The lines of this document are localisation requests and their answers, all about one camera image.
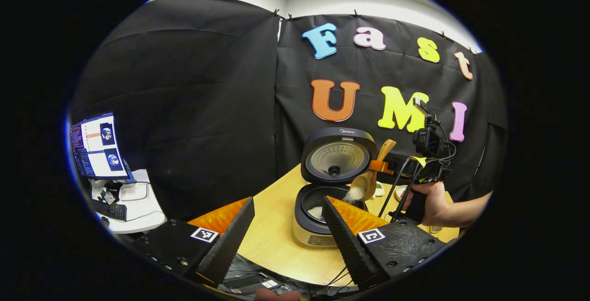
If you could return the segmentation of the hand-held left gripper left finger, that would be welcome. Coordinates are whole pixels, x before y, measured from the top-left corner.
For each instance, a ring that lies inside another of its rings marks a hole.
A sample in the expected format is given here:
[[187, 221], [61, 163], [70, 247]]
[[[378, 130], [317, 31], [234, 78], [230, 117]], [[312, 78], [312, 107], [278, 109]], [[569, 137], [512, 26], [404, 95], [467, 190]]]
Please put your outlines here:
[[166, 270], [216, 288], [254, 217], [254, 199], [247, 197], [188, 223], [169, 219], [135, 240], [134, 249]]

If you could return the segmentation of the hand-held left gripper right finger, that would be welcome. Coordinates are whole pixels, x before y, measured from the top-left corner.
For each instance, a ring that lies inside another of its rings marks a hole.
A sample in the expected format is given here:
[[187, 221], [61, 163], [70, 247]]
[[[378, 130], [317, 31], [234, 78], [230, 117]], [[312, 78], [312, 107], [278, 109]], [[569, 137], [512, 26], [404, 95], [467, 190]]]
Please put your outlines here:
[[412, 220], [377, 224], [369, 212], [330, 196], [323, 200], [323, 218], [360, 290], [398, 281], [447, 249]]

